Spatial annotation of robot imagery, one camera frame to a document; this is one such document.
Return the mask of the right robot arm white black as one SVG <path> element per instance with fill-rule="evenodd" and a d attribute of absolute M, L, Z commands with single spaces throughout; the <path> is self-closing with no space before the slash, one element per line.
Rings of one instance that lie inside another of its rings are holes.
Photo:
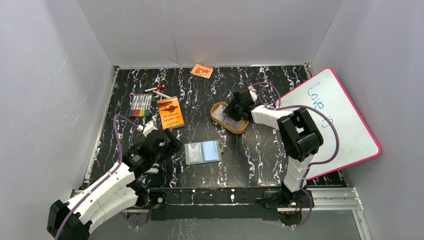
<path fill-rule="evenodd" d="M 306 193 L 306 176 L 314 155 L 324 143 L 323 137 L 306 108 L 278 110 L 256 100 L 254 90 L 234 92 L 232 101 L 222 110 L 223 120 L 226 124 L 248 121 L 279 131 L 288 155 L 281 199 L 286 206 L 295 207 Z"/>

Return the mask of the tan oval tray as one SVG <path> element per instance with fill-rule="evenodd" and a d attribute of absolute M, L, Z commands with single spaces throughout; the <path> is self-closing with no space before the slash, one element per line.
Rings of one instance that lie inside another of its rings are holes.
<path fill-rule="evenodd" d="M 211 119 L 233 134 L 238 135 L 243 133 L 248 127 L 249 122 L 243 119 L 239 121 L 231 119 L 226 113 L 224 113 L 227 106 L 228 104 L 225 102 L 216 103 L 210 110 Z"/>

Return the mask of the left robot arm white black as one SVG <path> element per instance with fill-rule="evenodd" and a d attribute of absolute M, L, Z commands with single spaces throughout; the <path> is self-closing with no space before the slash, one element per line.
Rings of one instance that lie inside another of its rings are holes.
<path fill-rule="evenodd" d="M 160 163 L 181 151 L 183 144 L 169 129 L 154 128 L 144 136 L 93 185 L 50 206 L 46 230 L 52 237 L 87 240 L 97 227 L 123 210 L 151 205 L 150 191 L 138 178 L 158 173 Z"/>

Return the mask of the white VIP card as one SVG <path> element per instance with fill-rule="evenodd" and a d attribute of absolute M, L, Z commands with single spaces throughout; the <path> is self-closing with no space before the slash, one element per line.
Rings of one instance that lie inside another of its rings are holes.
<path fill-rule="evenodd" d="M 202 147 L 200 143 L 188 144 L 188 162 L 191 164 L 200 163 L 202 161 Z"/>

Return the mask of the green card holder wallet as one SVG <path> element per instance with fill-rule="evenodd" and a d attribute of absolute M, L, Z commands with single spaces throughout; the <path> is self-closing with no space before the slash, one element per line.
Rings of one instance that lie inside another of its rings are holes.
<path fill-rule="evenodd" d="M 224 149 L 218 140 L 191 142 L 184 145 L 187 165 L 220 162 Z"/>

